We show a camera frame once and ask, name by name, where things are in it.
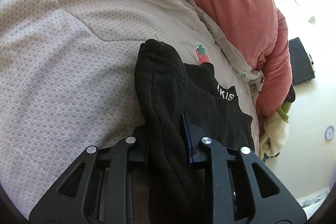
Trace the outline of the black long sleeve shirt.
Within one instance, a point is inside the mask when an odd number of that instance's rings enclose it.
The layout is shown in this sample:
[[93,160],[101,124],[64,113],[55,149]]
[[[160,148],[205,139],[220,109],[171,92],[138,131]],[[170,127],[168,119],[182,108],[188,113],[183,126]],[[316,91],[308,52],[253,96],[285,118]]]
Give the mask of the black long sleeve shirt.
[[140,46],[135,90],[149,142],[151,223],[210,223],[201,172],[190,166],[182,114],[225,147],[254,149],[252,117],[241,111],[234,87],[221,87],[210,63],[181,61],[170,45],[154,39]]

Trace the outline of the cream fleece blanket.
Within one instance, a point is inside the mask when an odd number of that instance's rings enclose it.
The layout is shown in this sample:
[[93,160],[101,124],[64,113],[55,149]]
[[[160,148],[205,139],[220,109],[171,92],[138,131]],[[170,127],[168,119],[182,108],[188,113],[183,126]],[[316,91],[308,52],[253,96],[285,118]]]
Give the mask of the cream fleece blanket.
[[264,120],[264,129],[259,139],[259,158],[276,156],[286,144],[289,137],[288,116],[278,109]]

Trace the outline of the green plush garment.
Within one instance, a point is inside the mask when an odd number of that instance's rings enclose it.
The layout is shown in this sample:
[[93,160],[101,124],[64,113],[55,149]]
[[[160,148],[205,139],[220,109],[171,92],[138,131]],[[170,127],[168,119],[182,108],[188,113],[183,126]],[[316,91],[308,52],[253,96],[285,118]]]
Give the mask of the green plush garment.
[[293,85],[291,85],[288,94],[284,99],[284,102],[282,103],[281,107],[277,110],[281,119],[286,123],[288,123],[289,120],[288,112],[291,108],[292,103],[295,101],[295,98],[296,98],[295,90]]

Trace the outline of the black monitor screen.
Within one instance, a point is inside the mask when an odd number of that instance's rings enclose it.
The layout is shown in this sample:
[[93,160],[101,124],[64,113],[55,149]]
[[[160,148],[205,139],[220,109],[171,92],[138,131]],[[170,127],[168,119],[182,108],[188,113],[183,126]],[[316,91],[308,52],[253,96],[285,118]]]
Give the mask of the black monitor screen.
[[311,56],[307,54],[299,38],[289,41],[289,53],[293,86],[308,83],[314,79],[313,61],[311,61]]

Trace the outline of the pink strawberry bear quilt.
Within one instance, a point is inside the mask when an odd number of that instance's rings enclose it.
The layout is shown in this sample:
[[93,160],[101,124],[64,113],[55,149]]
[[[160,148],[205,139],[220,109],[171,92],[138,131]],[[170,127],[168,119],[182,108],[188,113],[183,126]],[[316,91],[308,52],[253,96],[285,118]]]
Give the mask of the pink strawberry bear quilt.
[[256,116],[238,51],[193,0],[1,0],[1,185],[23,216],[85,147],[143,123],[134,67],[147,39],[188,64],[204,48]]

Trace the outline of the salmon pink duvet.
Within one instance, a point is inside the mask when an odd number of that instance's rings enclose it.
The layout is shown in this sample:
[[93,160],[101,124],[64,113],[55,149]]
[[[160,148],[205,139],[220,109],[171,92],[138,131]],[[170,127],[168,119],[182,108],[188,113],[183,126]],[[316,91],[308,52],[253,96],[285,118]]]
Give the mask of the salmon pink duvet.
[[273,115],[292,83],[288,27],[274,0],[194,0],[221,28],[248,65],[264,75],[259,115]]

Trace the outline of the round wall clock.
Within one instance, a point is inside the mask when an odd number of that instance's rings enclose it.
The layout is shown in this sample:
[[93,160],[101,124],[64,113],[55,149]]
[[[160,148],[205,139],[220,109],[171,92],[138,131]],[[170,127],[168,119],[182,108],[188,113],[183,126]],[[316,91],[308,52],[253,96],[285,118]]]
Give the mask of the round wall clock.
[[325,138],[327,140],[331,140],[334,136],[335,128],[333,126],[329,126],[325,131]]

